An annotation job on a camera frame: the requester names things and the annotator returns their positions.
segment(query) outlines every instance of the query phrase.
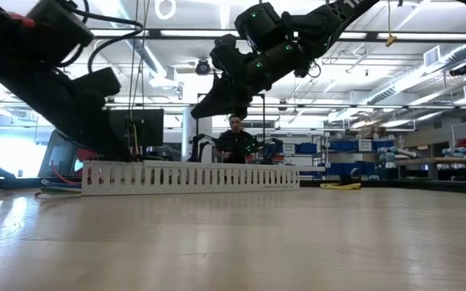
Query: sign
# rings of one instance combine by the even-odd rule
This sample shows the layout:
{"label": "sign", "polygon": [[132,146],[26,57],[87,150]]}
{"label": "sign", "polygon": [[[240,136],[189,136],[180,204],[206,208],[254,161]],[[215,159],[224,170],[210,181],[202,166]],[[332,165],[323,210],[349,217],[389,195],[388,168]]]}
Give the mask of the sign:
{"label": "sign", "polygon": [[284,144],[283,145],[283,155],[284,156],[293,156],[296,154],[296,145],[295,144]]}
{"label": "sign", "polygon": [[371,140],[359,140],[359,151],[360,152],[371,152]]}

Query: white cable tray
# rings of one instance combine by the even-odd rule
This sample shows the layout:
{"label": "white cable tray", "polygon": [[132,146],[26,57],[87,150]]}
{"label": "white cable tray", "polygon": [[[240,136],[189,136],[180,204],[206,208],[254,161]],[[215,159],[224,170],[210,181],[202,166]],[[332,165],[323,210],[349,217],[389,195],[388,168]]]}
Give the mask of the white cable tray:
{"label": "white cable tray", "polygon": [[199,162],[84,162],[82,194],[141,195],[299,189],[300,171],[323,167]]}

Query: security camera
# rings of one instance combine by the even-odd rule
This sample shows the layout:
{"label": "security camera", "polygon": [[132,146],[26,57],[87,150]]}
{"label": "security camera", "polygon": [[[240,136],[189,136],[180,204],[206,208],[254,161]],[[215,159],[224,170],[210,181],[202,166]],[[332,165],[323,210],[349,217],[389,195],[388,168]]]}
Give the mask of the security camera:
{"label": "security camera", "polygon": [[210,64],[208,63],[208,60],[206,59],[201,59],[195,66],[195,73],[198,74],[199,76],[204,76],[209,74],[211,71]]}

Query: air duct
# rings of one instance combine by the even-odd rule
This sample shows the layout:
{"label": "air duct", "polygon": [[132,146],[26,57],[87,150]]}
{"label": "air duct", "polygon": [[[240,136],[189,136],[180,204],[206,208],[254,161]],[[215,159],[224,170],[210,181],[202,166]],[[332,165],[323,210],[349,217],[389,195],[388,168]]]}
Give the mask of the air duct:
{"label": "air duct", "polygon": [[[402,91],[424,82],[433,73],[442,70],[451,70],[465,60],[466,44],[453,49],[442,57],[437,57],[437,61],[431,63],[427,62],[424,65],[413,67],[412,69],[399,74],[398,76],[394,77],[389,84],[385,84],[384,86],[368,93],[368,97],[365,98],[361,104],[375,105],[386,98],[397,95]],[[344,120],[357,113],[357,111],[358,110],[355,108],[349,108],[340,112],[331,113],[328,116],[328,121],[332,122],[336,120]]]}

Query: yellow cable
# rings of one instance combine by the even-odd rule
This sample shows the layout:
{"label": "yellow cable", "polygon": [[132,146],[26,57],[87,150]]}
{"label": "yellow cable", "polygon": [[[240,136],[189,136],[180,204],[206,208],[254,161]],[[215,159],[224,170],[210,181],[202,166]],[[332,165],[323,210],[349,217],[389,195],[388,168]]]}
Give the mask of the yellow cable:
{"label": "yellow cable", "polygon": [[133,124],[133,129],[134,129],[134,145],[136,146],[136,154],[139,154],[139,148],[138,148],[138,133],[136,132],[136,125]]}
{"label": "yellow cable", "polygon": [[358,190],[361,188],[361,184],[353,183],[341,186],[339,183],[322,183],[321,187],[332,190]]}
{"label": "yellow cable", "polygon": [[386,47],[392,45],[396,40],[396,36],[392,34],[392,3],[391,0],[388,0],[388,39],[386,40]]}

